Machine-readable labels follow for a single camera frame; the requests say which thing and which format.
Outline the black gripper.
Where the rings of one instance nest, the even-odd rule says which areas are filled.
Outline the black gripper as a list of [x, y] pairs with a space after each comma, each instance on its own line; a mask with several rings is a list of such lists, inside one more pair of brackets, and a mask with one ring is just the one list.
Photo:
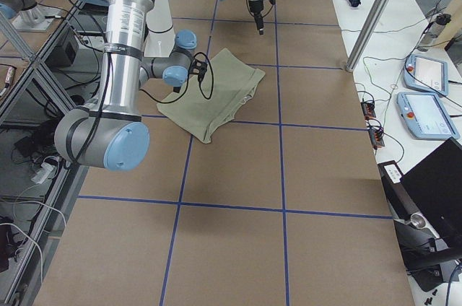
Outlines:
[[189, 70], [184, 66], [173, 67], [173, 92], [179, 92], [183, 85], [188, 86], [191, 76], [196, 75], [201, 82], [209, 68], [209, 59], [200, 61], [197, 58], [193, 60]]
[[253, 17], [254, 22], [256, 24], [256, 29], [258, 30], [259, 35], [264, 34], [264, 15], [262, 14], [264, 9], [264, 2], [269, 1], [269, 3], [273, 6], [276, 3], [276, 0], [247, 0], [248, 2], [248, 11], [250, 15]]

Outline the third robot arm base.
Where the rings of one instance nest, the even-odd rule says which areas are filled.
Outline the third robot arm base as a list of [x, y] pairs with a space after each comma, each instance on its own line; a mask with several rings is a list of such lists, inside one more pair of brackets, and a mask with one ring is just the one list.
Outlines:
[[1, 0], [1, 15], [16, 30], [23, 32], [44, 32], [54, 19], [61, 17], [61, 9], [40, 6], [36, 0]]

